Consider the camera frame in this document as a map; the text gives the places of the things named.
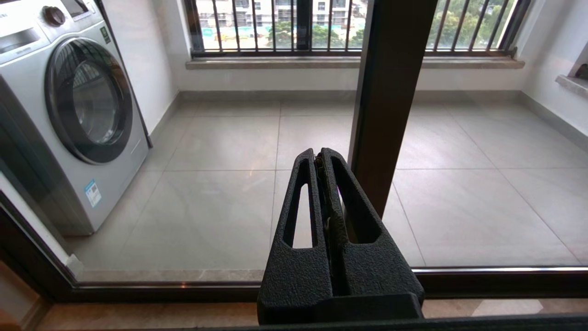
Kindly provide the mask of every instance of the washing machine door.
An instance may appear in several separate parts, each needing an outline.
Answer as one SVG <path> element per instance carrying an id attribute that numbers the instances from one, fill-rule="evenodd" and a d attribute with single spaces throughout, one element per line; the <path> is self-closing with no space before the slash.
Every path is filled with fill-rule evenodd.
<path id="1" fill-rule="evenodd" d="M 45 84 L 51 123 L 73 155 L 103 164 L 122 153 L 132 127 L 131 89 L 108 50 L 87 38 L 65 40 L 53 51 Z"/>

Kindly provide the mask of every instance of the window sill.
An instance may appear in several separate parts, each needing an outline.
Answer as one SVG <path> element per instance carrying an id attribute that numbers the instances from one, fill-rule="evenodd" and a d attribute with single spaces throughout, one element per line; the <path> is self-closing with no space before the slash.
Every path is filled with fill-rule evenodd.
<path id="1" fill-rule="evenodd" d="M 206 69 L 358 69 L 360 57 L 197 58 L 187 70 Z M 426 57 L 423 69 L 522 69 L 509 57 Z"/>
<path id="2" fill-rule="evenodd" d="M 584 99 L 588 99 L 588 81 L 565 75 L 557 76 L 555 81 L 566 90 L 569 90 Z"/>

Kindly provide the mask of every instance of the front-load washing machine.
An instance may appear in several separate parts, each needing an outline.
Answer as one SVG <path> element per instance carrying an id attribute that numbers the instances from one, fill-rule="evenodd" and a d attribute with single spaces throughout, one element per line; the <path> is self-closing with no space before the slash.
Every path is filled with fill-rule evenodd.
<path id="1" fill-rule="evenodd" d="M 63 211 L 65 236 L 97 231 L 133 179 L 148 144 L 110 31 L 91 0 L 0 4 L 0 78 L 21 107 L 6 109 L 34 128 L 61 173 L 45 173 Z M 41 158 L 31 160 L 47 172 Z M 62 176 L 64 183 L 51 183 Z"/>

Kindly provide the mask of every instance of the black clamp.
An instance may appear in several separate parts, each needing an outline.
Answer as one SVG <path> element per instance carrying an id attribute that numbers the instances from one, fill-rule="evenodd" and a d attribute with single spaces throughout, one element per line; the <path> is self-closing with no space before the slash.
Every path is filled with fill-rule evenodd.
<path id="1" fill-rule="evenodd" d="M 305 184 L 313 247 L 293 249 Z M 424 298 L 345 159 L 329 148 L 300 154 L 259 290 L 259 323 L 422 319 Z"/>

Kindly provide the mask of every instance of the sticker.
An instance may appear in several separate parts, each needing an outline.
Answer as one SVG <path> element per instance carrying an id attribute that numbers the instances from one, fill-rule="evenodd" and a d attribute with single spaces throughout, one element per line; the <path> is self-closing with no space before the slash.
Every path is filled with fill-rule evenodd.
<path id="1" fill-rule="evenodd" d="M 86 186 L 85 191 L 92 208 L 96 207 L 96 205 L 100 202 L 100 199 L 102 199 L 100 191 L 98 190 L 98 186 L 96 185 L 96 181 L 90 181 L 90 183 Z"/>
<path id="2" fill-rule="evenodd" d="M 102 37 L 104 38 L 104 41 L 107 44 L 110 43 L 110 36 L 108 35 L 106 28 L 105 27 L 100 28 L 100 32 L 102 33 Z"/>

